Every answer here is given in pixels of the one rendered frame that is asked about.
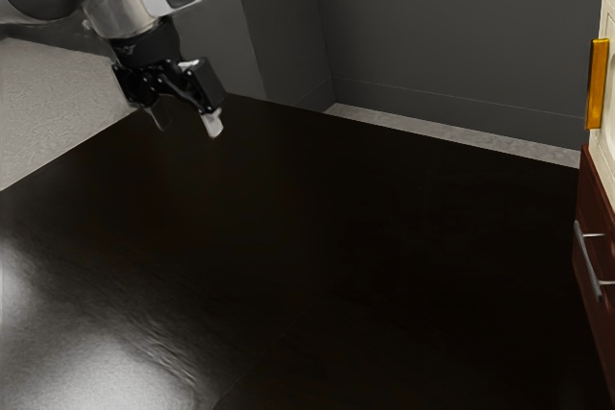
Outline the dark red wooden cabinet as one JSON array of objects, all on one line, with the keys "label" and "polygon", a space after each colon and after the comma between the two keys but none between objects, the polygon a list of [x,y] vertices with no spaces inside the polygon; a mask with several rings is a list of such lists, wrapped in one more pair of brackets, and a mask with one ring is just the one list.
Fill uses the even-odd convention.
[{"label": "dark red wooden cabinet", "polygon": [[575,239],[573,261],[581,292],[591,305],[615,317],[615,212],[588,144],[581,147],[576,221],[587,254]]}]

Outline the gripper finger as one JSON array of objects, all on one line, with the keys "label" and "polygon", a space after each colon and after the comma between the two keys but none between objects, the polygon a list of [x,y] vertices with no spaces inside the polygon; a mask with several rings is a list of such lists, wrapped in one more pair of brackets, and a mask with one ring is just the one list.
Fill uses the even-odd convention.
[{"label": "gripper finger", "polygon": [[162,100],[157,100],[143,110],[151,117],[156,127],[160,131],[166,131],[171,124],[171,117]]},{"label": "gripper finger", "polygon": [[162,81],[171,94],[199,114],[209,137],[219,136],[223,131],[221,106],[226,90],[209,60],[205,57],[184,62],[165,60],[162,68]]}]

